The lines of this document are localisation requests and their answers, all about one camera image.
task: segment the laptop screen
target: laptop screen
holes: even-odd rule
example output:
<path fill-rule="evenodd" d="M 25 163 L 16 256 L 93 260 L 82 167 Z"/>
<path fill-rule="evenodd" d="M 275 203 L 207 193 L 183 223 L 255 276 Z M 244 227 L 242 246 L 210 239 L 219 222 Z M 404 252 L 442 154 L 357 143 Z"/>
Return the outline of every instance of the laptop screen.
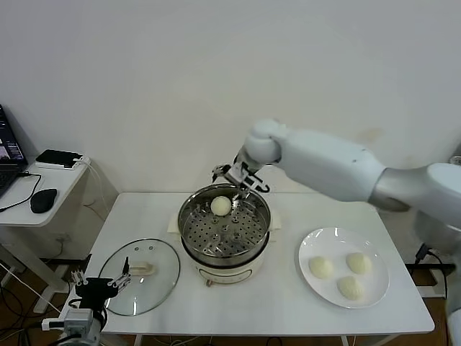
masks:
<path fill-rule="evenodd" d="M 26 163 L 27 160 L 14 137 L 3 107 L 0 105 L 0 165 Z"/>

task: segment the glass lid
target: glass lid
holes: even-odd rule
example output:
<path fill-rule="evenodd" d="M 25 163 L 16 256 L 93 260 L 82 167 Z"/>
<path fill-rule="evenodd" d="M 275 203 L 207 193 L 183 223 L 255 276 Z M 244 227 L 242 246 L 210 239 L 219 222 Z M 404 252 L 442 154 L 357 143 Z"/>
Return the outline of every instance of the glass lid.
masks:
<path fill-rule="evenodd" d="M 173 247 L 159 239 L 141 239 L 117 250 L 104 264 L 100 278 L 117 278 L 128 257 L 131 282 L 108 299 L 105 306 L 123 316 L 135 316 L 162 304 L 179 278 L 179 257 Z"/>

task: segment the electric steamer pot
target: electric steamer pot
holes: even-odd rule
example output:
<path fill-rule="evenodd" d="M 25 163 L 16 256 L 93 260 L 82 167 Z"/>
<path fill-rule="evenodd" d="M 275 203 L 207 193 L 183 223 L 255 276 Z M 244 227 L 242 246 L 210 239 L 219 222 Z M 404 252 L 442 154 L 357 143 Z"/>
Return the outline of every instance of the electric steamer pot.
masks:
<path fill-rule="evenodd" d="M 198 190 L 182 205 L 178 215 L 181 241 L 187 254 L 215 270 L 239 268 L 255 260 L 269 241 L 270 210 L 266 201 L 250 191 L 241 198 L 234 185 L 216 184 Z M 216 216 L 212 200 L 225 196 L 230 213 Z"/>

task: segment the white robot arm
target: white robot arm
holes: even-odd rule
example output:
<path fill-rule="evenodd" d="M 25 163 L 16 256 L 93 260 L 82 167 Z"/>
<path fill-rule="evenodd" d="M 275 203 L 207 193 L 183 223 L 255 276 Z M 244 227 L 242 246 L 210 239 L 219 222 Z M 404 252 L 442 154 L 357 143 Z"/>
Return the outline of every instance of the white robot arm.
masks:
<path fill-rule="evenodd" d="M 422 215 L 461 229 L 460 166 L 430 164 L 418 169 L 392 169 L 356 143 L 262 120 L 250 130 L 234 163 L 217 166 L 213 179 L 221 176 L 242 190 L 267 192 L 267 185 L 255 175 L 267 164 L 335 200 L 362 201 L 392 211 L 414 207 Z M 461 263 L 461 249 L 452 255 Z M 454 292 L 461 288 L 459 277 Z M 461 295 L 450 294 L 447 313 L 453 345 L 461 345 L 457 328 L 461 325 Z"/>

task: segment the white side table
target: white side table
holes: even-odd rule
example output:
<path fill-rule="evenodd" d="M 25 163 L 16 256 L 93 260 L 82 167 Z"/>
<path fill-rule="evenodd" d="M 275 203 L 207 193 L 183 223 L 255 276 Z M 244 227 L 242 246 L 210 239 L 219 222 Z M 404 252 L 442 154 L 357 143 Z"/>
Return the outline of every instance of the white side table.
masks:
<path fill-rule="evenodd" d="M 35 253 L 19 240 L 17 233 L 21 232 L 20 227 L 41 227 L 51 221 L 53 216 L 68 197 L 73 187 L 82 177 L 86 165 L 80 164 L 74 170 L 44 169 L 38 168 L 34 163 L 29 165 L 27 171 L 33 174 L 41 174 L 42 179 L 36 191 L 54 188 L 58 191 L 53 207 L 46 213 L 34 214 L 30 210 L 30 203 L 26 202 L 0 213 L 0 242 L 5 249 L 19 259 L 24 265 L 31 269 L 37 276 L 44 280 L 48 287 L 43 292 L 43 297 L 50 300 L 54 293 L 67 293 L 68 285 L 62 280 L 68 269 L 67 265 L 60 265 L 53 272 L 45 265 Z M 13 185 L 0 198 L 0 208 L 11 205 L 27 198 L 37 177 L 21 177 L 16 179 Z M 44 312 L 46 302 L 40 299 L 34 308 L 35 313 Z"/>

